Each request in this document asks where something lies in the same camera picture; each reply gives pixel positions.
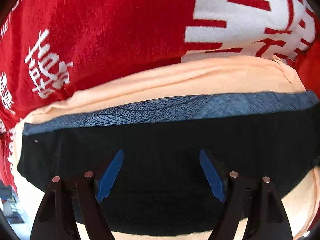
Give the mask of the black pants blue trim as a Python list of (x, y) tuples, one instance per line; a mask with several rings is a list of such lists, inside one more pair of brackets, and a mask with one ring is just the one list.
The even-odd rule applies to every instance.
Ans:
[(281, 196), (319, 162), (313, 92), (196, 95), (132, 103), (26, 125), (17, 169), (45, 191), (54, 176), (124, 161), (99, 204), (112, 231), (174, 236), (212, 230), (222, 210), (200, 164), (210, 152), (229, 171), (268, 176)]

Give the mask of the peach cushion cover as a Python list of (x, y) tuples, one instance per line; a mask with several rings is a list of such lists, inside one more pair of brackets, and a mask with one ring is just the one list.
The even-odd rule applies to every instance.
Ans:
[[(266, 60), (253, 56), (231, 56), (190, 61), (159, 67), (79, 90), (65, 101), (30, 112), (15, 126), (12, 174), (18, 197), (33, 222), (44, 192), (36, 189), (17, 172), (21, 159), (25, 123), (39, 124), (58, 116), (92, 112), (132, 102), (181, 95), (250, 93), (272, 91), (304, 92), (296, 71), (277, 57)], [(288, 211), (293, 239), (302, 237), (319, 207), (319, 168), (311, 170), (287, 196), (282, 198)]]

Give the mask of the red blanket white characters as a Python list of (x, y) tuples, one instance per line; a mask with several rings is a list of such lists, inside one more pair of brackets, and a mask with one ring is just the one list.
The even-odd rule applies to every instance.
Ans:
[(319, 93), (308, 0), (1, 0), (1, 182), (14, 126), (75, 92), (203, 57), (277, 56)]

